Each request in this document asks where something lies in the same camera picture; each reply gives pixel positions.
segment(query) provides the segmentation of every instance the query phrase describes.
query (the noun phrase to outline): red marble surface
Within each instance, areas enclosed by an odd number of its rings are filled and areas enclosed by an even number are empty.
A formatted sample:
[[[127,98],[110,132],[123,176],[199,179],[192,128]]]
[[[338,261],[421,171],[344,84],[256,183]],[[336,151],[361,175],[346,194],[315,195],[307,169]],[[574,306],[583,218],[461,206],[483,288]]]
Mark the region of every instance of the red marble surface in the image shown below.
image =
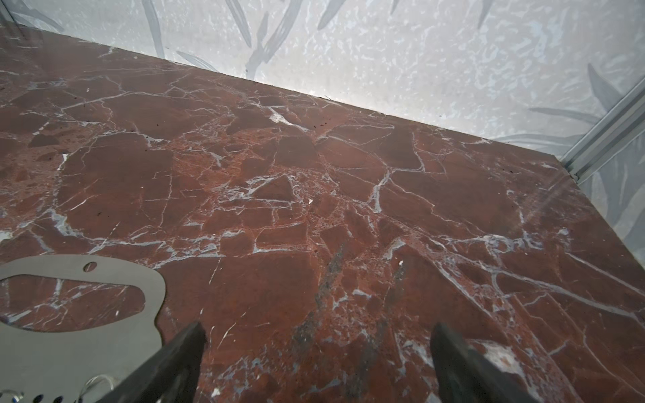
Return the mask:
[[[553,157],[47,32],[0,44],[0,262],[158,270],[164,339],[208,335],[196,401],[437,402],[439,320],[545,402],[644,401],[645,273]],[[64,331],[143,297],[16,277],[0,301]]]

